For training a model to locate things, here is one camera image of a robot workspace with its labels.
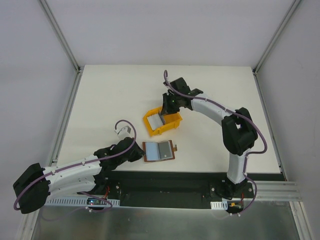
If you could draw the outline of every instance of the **white table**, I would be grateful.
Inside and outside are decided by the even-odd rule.
[[[225,106],[247,108],[268,143],[265,154],[250,156],[247,171],[280,172],[252,70],[227,66],[86,65],[57,164],[118,143],[114,125],[126,119],[135,126],[140,146],[143,141],[172,140],[178,151],[174,160],[146,163],[140,159],[125,162],[118,171],[226,172],[229,153],[222,129],[198,112],[181,108],[183,120],[177,129],[149,137],[142,118],[148,110],[162,106],[162,94],[167,91],[165,69],[170,81],[183,77],[191,89],[198,88]],[[258,139],[253,150],[262,149]]]

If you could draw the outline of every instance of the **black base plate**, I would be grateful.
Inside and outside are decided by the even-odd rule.
[[[248,176],[258,181],[284,181],[282,174]],[[212,188],[217,189],[226,177],[226,173],[111,171],[108,181],[112,182],[112,198],[119,198],[124,207],[210,209],[210,202],[222,200]],[[250,182],[243,193],[245,198],[253,197]]]

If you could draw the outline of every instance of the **yellow plastic bin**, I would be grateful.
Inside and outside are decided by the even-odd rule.
[[[155,109],[148,111],[143,117],[144,125],[145,125],[150,137],[152,137],[154,135],[161,135],[163,132],[168,131],[170,129],[176,129],[180,125],[180,121],[182,120],[182,117],[177,112],[174,114],[169,114],[169,115],[163,116],[165,124],[161,127],[156,128],[155,130],[152,130],[147,117],[150,117],[154,114],[158,114],[161,112],[161,110],[162,110],[162,106],[157,107]]]

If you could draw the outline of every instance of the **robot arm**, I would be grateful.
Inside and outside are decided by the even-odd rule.
[[[222,127],[223,143],[229,151],[229,169],[227,172],[227,180],[229,182],[227,182],[228,186],[225,188],[229,189],[226,195],[232,197],[247,181],[243,174],[247,164],[246,153],[250,151],[258,138],[256,130],[244,119],[225,111],[225,106],[219,103],[215,105],[206,101],[209,98],[203,91],[199,89],[190,90],[182,77],[172,81],[170,85],[183,95],[201,97],[203,99],[184,97],[169,88],[168,92],[162,95],[161,116],[177,113],[180,111],[180,107],[184,107],[206,115]],[[251,120],[249,111],[244,107],[238,110],[228,109]]]
[[[98,160],[107,156],[113,156],[126,150],[134,141],[130,137],[131,128],[125,126],[116,130],[121,139],[118,144],[101,148],[92,155],[76,162],[61,166],[49,166],[41,168],[39,163],[32,164],[13,184],[16,196],[37,178],[49,174],[44,179],[34,184],[26,191],[18,201],[21,213],[28,214],[41,208],[47,201],[59,196],[65,196],[78,192],[99,191],[107,184],[108,172],[115,170],[122,163],[134,162],[142,158],[145,152],[135,142],[127,152],[119,156]]]

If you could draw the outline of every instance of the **white wall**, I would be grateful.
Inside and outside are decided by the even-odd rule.
[[[306,0],[258,73],[289,180],[320,239],[320,1]]]
[[[75,72],[36,0],[0,1],[0,239],[16,236],[13,183],[44,164]]]
[[[48,0],[85,64],[255,67],[293,0]]]

